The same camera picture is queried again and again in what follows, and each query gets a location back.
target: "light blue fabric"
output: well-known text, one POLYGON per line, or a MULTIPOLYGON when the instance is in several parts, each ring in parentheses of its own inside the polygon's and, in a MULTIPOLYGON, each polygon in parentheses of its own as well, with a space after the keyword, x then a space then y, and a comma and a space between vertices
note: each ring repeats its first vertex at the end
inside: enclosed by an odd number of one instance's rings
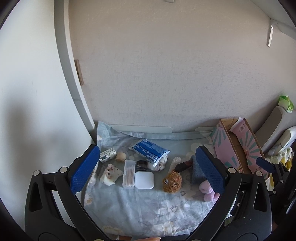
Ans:
POLYGON ((215 156, 212 131, 182 133, 135 133, 118 132, 99 122, 97 144, 101 151, 111 147, 127 153, 127 159, 143 160, 128 147, 141 138, 170 150, 165 169, 154 172, 154 188, 133 190, 122 187, 122 176, 114 185, 99 182, 109 163, 123 170, 124 164, 115 160, 99 163, 94 173, 96 182, 86 189, 84 208, 94 222, 106 233, 139 237, 175 236, 189 234, 208 214, 213 203, 203 201, 198 185, 191 185, 191 170, 182 175, 182 188, 175 194, 163 191, 162 180, 167 175, 173 158, 189 160, 200 145, 205 145, 215 156))

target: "white packaging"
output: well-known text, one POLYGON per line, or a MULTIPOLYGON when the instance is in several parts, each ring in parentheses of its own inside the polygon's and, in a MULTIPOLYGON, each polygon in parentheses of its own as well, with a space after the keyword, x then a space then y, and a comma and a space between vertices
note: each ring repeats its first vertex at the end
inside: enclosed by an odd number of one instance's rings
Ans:
POLYGON ((101 154, 100 154, 100 159, 99 161, 104 163, 106 161, 109 161, 111 159, 113 159, 114 157, 116 157, 116 151, 115 149, 112 147, 106 151, 103 151, 101 154))
POLYGON ((117 178, 122 176, 123 172, 119 170, 112 164, 109 164, 108 167, 103 172, 103 175, 100 178, 100 182, 110 186, 115 183, 117 178))
POLYGON ((162 157, 155 167, 153 166, 153 164, 151 162, 148 162, 147 168, 150 169, 151 171, 160 172, 161 170, 163 170, 165 168, 165 164, 166 164, 167 160, 168 160, 168 156, 162 157))
POLYGON ((147 139, 139 140, 135 145, 130 147, 141 156, 144 156, 147 161, 153 164, 155 167, 159 160, 169 154, 169 150, 156 145, 155 143, 148 141, 147 139))

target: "blue gripper pad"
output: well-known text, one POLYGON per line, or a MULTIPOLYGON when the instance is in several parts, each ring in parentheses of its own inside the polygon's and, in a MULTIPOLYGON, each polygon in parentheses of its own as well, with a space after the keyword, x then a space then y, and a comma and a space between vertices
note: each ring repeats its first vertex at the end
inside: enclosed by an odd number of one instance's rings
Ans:
POLYGON ((100 148, 90 145, 81 157, 70 165, 68 180, 73 194, 81 192, 100 158, 100 148))
POLYGON ((276 172, 275 166, 272 163, 270 163, 269 161, 263 159, 262 157, 258 157, 256 159, 256 164, 269 173, 276 172))
POLYGON ((223 194, 227 178, 226 167, 223 163, 214 158, 205 146, 199 146, 196 149, 195 157, 214 192, 223 194))

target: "cardboard box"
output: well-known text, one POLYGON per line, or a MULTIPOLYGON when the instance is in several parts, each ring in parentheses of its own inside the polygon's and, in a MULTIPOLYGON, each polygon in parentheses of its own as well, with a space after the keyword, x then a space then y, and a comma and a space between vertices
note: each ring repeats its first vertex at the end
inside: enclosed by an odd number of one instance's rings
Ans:
MULTIPOLYGON (((242 140, 239 141, 237 136, 230 131, 230 128, 238 121, 238 119, 239 118, 220 119, 219 123, 211 134, 211 138, 213 140, 217 158, 219 158, 226 167, 233 167, 240 173, 252 174, 248 167, 248 161, 250 164, 250 157, 252 157, 252 155, 249 154, 247 150, 243 149, 242 145, 240 144, 240 141, 242 140)), ((244 122, 250 131, 250 135, 244 138, 245 142, 254 142, 254 139, 259 148, 261 156, 264 158, 261 147, 250 125, 246 119, 244 119, 244 122)), ((264 170, 257 165, 256 169, 264 172, 264 170)), ((267 179, 268 176, 269 175, 266 173, 264 176, 265 179, 267 179)))

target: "wooden block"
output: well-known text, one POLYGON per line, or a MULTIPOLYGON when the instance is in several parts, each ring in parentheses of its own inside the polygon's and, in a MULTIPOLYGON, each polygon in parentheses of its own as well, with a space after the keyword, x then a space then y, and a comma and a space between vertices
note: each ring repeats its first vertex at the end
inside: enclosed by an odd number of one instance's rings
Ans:
POLYGON ((79 60, 74 59, 74 63, 75 63, 75 67, 76 67, 76 71, 77 71, 80 86, 83 86, 84 82, 83 82, 83 78, 82 78, 82 73, 81 73, 81 69, 80 69, 79 60))
POLYGON ((125 241, 130 241, 132 237, 128 237, 128 236, 119 236, 120 240, 125 240, 125 241))

